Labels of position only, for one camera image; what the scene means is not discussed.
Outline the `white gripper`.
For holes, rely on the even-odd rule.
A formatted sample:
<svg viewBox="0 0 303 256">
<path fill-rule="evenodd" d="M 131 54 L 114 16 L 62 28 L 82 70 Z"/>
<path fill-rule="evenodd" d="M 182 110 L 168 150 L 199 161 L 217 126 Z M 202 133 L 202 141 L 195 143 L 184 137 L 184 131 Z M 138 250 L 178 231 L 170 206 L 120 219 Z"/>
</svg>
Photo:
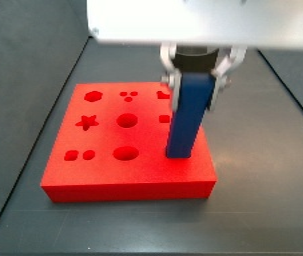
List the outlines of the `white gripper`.
<svg viewBox="0 0 303 256">
<path fill-rule="evenodd" d="M 179 45 L 221 48 L 211 75 L 207 109 L 245 60 L 247 47 L 303 50 L 303 0 L 87 0 L 90 32 L 104 43 L 160 44 L 166 70 L 162 82 L 172 90 L 178 109 L 182 73 L 172 60 Z"/>
</svg>

